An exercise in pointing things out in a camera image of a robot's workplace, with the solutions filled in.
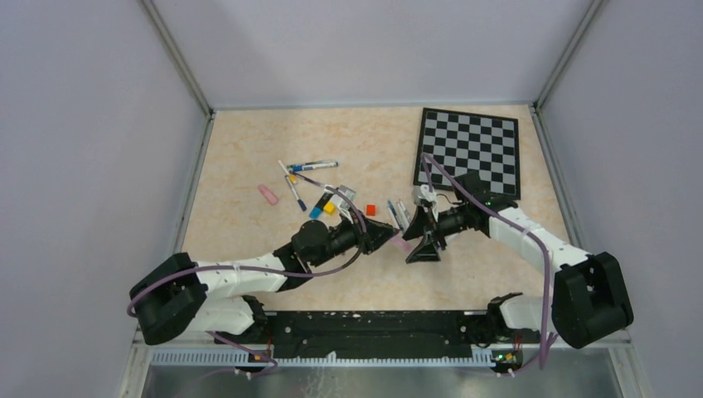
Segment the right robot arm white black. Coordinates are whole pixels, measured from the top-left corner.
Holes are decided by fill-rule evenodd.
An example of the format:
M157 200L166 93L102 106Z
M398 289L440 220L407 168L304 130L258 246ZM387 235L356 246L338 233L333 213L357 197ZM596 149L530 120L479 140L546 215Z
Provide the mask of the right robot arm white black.
M438 209L438 193L427 184L414 187L415 214L404 240L420 243L406 263L438 262L448 238L475 230L512 249L545 278L540 297L521 293L493 299L486 319L488 335L507 342L519 330L554 334L572 348L583 348L629 327L633 308L618 260L608 252L591 254L567 243L533 221L506 195L489 190L476 172L454 181L458 199Z

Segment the pink eraser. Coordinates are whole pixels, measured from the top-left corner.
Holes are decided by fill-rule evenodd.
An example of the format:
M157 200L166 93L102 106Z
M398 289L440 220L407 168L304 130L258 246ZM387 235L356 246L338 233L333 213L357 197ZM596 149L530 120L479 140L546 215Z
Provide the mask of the pink eraser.
M259 193L262 195L262 197L271 205L275 206L279 203L279 198L277 195L271 191L266 185L264 184L259 184L257 186L257 189Z

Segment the pink highlighter pen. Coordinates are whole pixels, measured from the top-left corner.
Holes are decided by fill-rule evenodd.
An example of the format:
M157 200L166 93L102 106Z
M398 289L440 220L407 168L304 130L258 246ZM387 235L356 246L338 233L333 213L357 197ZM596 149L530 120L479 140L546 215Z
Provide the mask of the pink highlighter pen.
M405 254L409 254L413 249L408 241L398 235L394 236L390 242Z

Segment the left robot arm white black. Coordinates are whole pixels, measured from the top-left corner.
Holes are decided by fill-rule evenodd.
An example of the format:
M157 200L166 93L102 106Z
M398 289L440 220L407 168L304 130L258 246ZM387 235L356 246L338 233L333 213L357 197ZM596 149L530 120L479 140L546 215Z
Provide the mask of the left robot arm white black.
M316 267L352 250L343 264L347 268L398 233L390 224L365 217L344 217L335 226L309 220L289 243L247 260L205 262L176 253L131 288L127 313L137 319L148 345L185 332L224 332L257 342L266 322L255 294L289 291L323 277Z

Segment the blue teal pen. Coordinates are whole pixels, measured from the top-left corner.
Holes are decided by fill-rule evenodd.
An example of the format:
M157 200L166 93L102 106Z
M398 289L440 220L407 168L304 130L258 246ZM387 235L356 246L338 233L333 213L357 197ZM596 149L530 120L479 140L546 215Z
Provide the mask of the blue teal pen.
M387 207L387 209L388 209L388 212L389 212L389 214L390 214L390 217L391 217L392 221L394 222L395 226L396 226L400 231L404 231L403 222L400 220L400 218L399 218L399 216L398 216L398 214L397 214L397 211L395 210L395 207L394 207L392 201L387 201L387 202L386 202L386 207Z

